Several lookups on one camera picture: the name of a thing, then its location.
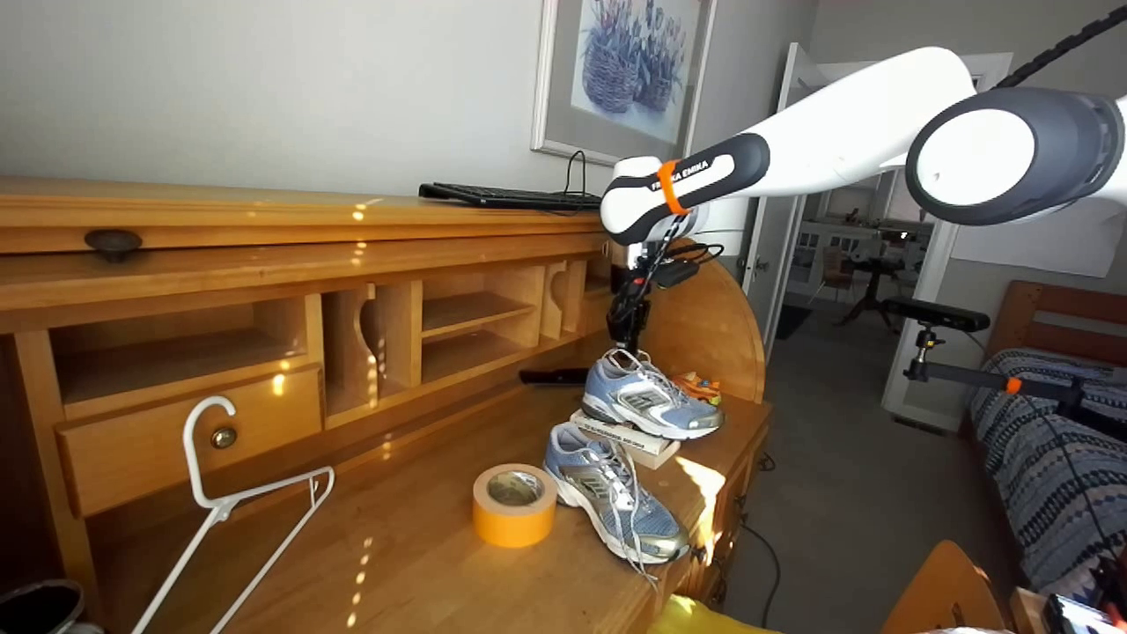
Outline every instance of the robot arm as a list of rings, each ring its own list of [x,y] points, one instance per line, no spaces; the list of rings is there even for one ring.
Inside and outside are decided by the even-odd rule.
[[[1080,197],[1127,200],[1127,99],[1006,87],[975,94],[946,49],[912,49],[854,69],[779,116],[678,161],[625,159],[601,195],[617,243],[730,195],[794,197],[906,166],[938,217],[994,227]]]

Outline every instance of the drawer handle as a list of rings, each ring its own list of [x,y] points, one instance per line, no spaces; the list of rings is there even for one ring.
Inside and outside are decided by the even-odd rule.
[[[219,450],[234,446],[234,440],[239,440],[234,427],[213,427],[211,430],[211,446],[219,446]]]

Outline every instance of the framed picture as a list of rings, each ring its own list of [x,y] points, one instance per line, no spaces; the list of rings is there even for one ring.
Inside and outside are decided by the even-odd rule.
[[[688,148],[715,0],[544,0],[536,153],[617,161]]]

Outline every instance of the wire hanger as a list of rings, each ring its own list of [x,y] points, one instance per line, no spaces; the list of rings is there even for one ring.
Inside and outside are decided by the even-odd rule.
[[[150,615],[158,612],[158,606],[169,599],[171,586],[179,580],[187,559],[202,550],[202,543],[209,539],[209,532],[223,523],[231,519],[231,510],[244,504],[244,499],[254,499],[254,496],[266,496],[275,491],[290,491],[290,486],[310,486],[310,506],[305,514],[290,527],[290,535],[277,543],[277,550],[266,557],[266,564],[257,567],[257,573],[245,580],[245,587],[234,594],[234,602],[223,612],[223,621],[211,627],[211,629],[223,629],[234,608],[250,599],[250,592],[263,580],[263,573],[277,564],[277,557],[290,550],[290,543],[305,527],[305,523],[319,510],[319,504],[328,499],[329,486],[333,486],[333,467],[310,467],[310,471],[299,471],[299,477],[290,477],[290,479],[275,479],[275,481],[263,481],[263,486],[250,486],[250,491],[234,491],[234,494],[226,494],[226,496],[209,496],[204,494],[204,477],[202,477],[202,458],[197,458],[197,445],[193,445],[193,433],[197,433],[197,424],[209,409],[226,409],[226,417],[234,417],[234,405],[223,395],[211,395],[204,400],[197,400],[187,418],[184,418],[184,460],[187,460],[187,481],[189,481],[189,496],[197,499],[197,506],[209,510],[204,525],[197,527],[197,535],[187,543],[187,550],[179,554],[179,559],[171,564],[169,579],[162,580],[162,587],[155,592],[155,599],[145,606],[133,634],[148,629]]]

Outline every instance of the wall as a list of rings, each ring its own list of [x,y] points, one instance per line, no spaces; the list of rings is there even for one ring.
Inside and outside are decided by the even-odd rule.
[[[1105,17],[1114,7],[1121,7],[1121,0],[820,0],[810,49],[817,61],[880,61],[912,47],[946,47],[955,53],[1013,53],[1019,68],[1055,38],[1075,36],[1080,24]],[[1121,68],[1121,61],[1127,61],[1123,29],[1127,24],[1105,32],[1102,38],[1090,38],[1026,83],[1127,94],[1127,75]],[[1121,240],[1116,260],[1105,278],[951,260],[938,301],[994,312],[1010,278],[1123,291],[1127,240]],[[938,361],[979,364],[979,349],[958,335],[946,335],[946,346],[938,352]],[[929,409],[958,418],[961,395],[966,392],[955,385],[912,385],[906,400],[912,409]]]
[[[0,176],[415,195],[558,188],[527,153],[543,0],[8,0]],[[696,136],[763,112],[813,0],[718,0]]]

